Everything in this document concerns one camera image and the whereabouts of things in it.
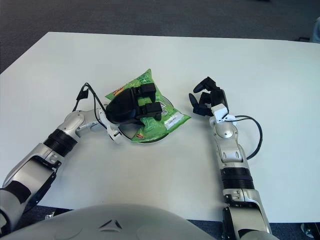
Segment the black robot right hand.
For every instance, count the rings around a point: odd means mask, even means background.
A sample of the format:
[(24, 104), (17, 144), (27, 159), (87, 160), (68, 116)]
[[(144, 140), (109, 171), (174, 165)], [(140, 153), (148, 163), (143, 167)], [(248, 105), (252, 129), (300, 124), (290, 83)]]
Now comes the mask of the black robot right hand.
[(193, 107), (193, 113), (200, 116), (209, 116), (213, 117), (211, 107), (223, 104), (227, 111), (229, 111), (228, 102), (226, 99), (225, 91), (216, 85), (216, 82), (207, 76), (202, 80), (196, 87), (193, 89), (193, 93), (201, 92), (200, 99), (197, 101), (195, 96), (192, 93), (188, 94), (190, 103)]

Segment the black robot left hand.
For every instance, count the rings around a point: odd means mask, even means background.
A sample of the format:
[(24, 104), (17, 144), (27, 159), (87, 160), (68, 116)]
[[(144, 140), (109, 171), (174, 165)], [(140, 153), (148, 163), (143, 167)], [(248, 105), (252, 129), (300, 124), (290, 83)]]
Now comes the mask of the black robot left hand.
[[(139, 105), (138, 98), (150, 98), (151, 102)], [(143, 118), (162, 119), (162, 106), (156, 102), (154, 83), (142, 84), (123, 90), (107, 105), (106, 118), (113, 124), (142, 124)]]

